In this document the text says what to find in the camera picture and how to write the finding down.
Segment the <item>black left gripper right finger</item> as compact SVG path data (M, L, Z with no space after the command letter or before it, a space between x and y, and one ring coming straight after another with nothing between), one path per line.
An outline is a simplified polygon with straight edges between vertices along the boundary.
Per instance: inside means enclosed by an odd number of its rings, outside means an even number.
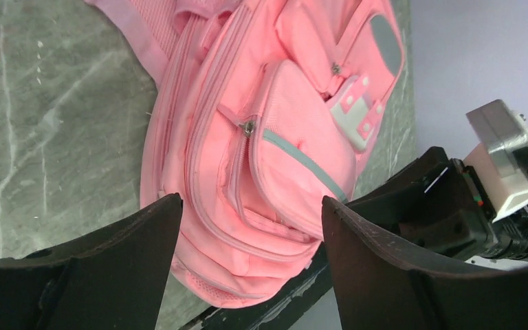
M322 229L343 329L528 329L528 267L436 254L331 197Z

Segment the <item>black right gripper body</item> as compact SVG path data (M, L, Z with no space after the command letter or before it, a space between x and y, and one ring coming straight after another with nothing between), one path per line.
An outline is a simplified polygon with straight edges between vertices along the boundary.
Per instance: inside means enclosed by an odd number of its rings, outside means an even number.
M438 146L348 207L444 256L528 261L528 197L501 215L483 186L483 172Z

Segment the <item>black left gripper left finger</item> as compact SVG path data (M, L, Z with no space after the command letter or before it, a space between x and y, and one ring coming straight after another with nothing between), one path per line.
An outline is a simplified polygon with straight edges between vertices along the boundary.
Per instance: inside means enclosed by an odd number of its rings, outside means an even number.
M0 329L154 329L183 201L169 194L66 243L0 259Z

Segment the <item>pink student backpack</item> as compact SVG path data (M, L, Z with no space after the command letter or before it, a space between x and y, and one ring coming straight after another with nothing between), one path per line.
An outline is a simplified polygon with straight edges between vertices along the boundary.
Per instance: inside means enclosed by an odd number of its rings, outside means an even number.
M158 95L140 205L179 193L171 273L206 303L272 298L346 202L404 67L390 1L94 1Z

